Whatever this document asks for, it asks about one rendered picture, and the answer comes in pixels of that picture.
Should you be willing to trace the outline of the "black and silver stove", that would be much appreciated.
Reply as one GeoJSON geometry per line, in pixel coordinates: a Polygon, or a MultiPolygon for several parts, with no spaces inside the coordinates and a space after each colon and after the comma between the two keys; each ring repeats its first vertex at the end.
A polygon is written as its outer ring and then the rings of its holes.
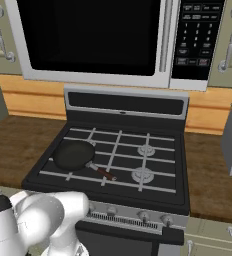
{"type": "Polygon", "coordinates": [[[77,230],[151,241],[157,256],[180,256],[190,213],[184,128],[189,104],[185,92],[66,85],[67,122],[22,182],[37,192],[85,193],[96,210],[77,230]],[[58,168],[53,152],[63,140],[87,141],[94,163],[113,174],[111,181],[93,169],[58,168]],[[109,206],[117,214],[107,213],[109,206]],[[150,220],[138,216],[146,211],[150,220]],[[167,227],[162,215],[171,215],[167,227]]]}

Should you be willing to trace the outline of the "white microwave oven black door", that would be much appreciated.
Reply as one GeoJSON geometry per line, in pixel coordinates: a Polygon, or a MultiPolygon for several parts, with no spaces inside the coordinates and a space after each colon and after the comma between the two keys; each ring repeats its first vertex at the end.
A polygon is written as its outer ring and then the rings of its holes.
{"type": "Polygon", "coordinates": [[[28,80],[206,89],[225,0],[173,0],[159,71],[165,0],[5,0],[28,80]]]}

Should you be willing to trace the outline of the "beige drawer front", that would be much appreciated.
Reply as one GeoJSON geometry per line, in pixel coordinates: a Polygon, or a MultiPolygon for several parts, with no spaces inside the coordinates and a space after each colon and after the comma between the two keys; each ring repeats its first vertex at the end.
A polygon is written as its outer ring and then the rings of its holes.
{"type": "Polygon", "coordinates": [[[8,198],[12,197],[13,199],[23,199],[28,196],[28,194],[22,190],[11,188],[11,187],[4,187],[0,186],[3,196],[8,198]]]}
{"type": "Polygon", "coordinates": [[[190,217],[185,237],[214,249],[232,251],[232,223],[190,217]]]}

